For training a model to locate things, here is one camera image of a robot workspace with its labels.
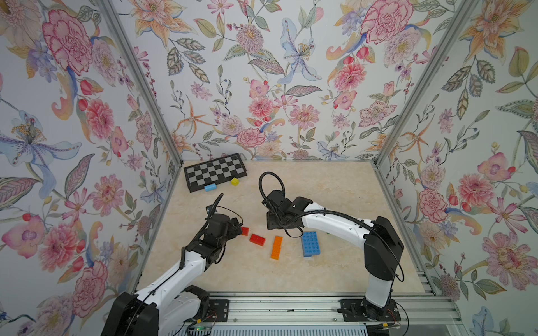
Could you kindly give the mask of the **small orange lego brick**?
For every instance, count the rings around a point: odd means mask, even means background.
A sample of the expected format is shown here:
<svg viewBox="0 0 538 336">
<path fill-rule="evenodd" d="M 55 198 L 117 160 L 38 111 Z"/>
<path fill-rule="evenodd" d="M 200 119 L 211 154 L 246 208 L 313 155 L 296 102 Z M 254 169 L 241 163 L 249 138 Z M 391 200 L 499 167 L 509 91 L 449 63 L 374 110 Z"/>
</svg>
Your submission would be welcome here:
<svg viewBox="0 0 538 336">
<path fill-rule="evenodd" d="M 283 241 L 282 237 L 276 236 L 275 240 L 273 242 L 273 248 L 274 249 L 280 249 L 282 247 L 282 241 Z"/>
</svg>

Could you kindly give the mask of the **long blue lego brick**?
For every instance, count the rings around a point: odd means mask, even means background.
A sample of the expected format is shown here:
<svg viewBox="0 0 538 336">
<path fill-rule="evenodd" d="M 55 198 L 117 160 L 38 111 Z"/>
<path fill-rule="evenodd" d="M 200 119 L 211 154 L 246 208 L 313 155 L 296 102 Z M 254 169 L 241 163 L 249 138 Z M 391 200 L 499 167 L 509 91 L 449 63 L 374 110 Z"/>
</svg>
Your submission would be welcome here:
<svg viewBox="0 0 538 336">
<path fill-rule="evenodd" d="M 304 232 L 301 236 L 302 241 L 305 244 L 318 244 L 318 238 L 316 232 Z"/>
</svg>

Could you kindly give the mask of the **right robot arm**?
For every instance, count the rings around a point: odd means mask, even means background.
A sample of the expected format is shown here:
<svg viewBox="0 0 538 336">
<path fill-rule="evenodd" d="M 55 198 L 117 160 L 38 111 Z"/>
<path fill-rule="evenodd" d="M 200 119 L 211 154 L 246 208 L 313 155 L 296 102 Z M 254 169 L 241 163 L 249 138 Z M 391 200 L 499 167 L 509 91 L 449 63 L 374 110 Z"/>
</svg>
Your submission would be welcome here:
<svg viewBox="0 0 538 336">
<path fill-rule="evenodd" d="M 364 315 L 374 320 L 385 312 L 391 303 L 396 270 L 401 267 L 404 252 L 404 244 L 387 218 L 355 218 L 329 210 L 305 197 L 290 201 L 283 190 L 274 190 L 262 197 L 262 204 L 268 210 L 269 230 L 298 229 L 304 232 L 310 228 L 341 238 L 363 250 L 364 267 L 369 273 L 368 288 L 361 304 Z"/>
</svg>

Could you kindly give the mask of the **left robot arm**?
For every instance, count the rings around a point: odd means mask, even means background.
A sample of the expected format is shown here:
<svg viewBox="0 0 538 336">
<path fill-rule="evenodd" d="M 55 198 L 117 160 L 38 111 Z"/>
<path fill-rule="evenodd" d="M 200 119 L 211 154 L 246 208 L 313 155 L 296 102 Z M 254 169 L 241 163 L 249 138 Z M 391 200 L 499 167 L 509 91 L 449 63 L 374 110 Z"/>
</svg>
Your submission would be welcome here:
<svg viewBox="0 0 538 336">
<path fill-rule="evenodd" d="M 226 243 L 242 235 L 242 222 L 225 214 L 206 218 L 199 233 L 182 248 L 181 258 L 167 272 L 134 294 L 115 299 L 102 335 L 178 335 L 207 318 L 210 294 L 192 282 L 220 262 Z"/>
</svg>

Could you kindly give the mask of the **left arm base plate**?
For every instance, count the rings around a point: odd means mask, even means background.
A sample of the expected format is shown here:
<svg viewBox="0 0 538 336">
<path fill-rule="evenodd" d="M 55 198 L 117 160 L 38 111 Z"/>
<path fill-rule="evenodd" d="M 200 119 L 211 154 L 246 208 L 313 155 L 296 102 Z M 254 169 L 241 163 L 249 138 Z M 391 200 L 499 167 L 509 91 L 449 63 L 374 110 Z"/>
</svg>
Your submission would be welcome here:
<svg viewBox="0 0 538 336">
<path fill-rule="evenodd" d="M 230 312 L 230 300 L 209 299 L 202 301 L 194 315 L 185 319 L 185 322 L 227 322 Z"/>
</svg>

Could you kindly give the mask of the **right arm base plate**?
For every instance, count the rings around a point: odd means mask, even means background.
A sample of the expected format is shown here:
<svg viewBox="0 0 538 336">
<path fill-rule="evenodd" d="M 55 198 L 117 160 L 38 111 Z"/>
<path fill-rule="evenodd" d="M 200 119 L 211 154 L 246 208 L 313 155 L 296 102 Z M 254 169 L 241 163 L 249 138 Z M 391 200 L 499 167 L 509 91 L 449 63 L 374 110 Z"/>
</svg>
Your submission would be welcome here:
<svg viewBox="0 0 538 336">
<path fill-rule="evenodd" d="M 337 312 L 343 315 L 344 322 L 381 322 L 395 323 L 402 320 L 396 302 L 389 299 L 383 308 L 362 299 L 342 299 Z"/>
</svg>

